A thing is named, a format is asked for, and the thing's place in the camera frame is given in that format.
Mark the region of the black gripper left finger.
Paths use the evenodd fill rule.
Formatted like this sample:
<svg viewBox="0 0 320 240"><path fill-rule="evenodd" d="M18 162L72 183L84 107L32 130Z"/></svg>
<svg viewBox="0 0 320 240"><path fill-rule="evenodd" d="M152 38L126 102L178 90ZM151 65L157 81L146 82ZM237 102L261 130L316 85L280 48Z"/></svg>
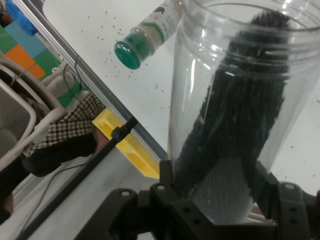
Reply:
<svg viewBox="0 0 320 240"><path fill-rule="evenodd" d="M85 224L83 238L136 240L150 232L157 240L216 240L214 225L173 190L172 162L162 160L159 166L159 182L148 190L111 191Z"/></svg>

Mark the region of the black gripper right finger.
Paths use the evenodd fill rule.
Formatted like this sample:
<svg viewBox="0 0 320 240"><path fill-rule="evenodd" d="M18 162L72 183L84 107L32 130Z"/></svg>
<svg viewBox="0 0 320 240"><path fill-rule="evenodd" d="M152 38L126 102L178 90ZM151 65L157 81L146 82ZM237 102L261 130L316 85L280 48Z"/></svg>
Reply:
<svg viewBox="0 0 320 240"><path fill-rule="evenodd" d="M311 195L292 182L278 181L257 162L251 196L267 220L259 236L264 240L318 240L320 238L320 193Z"/></svg>

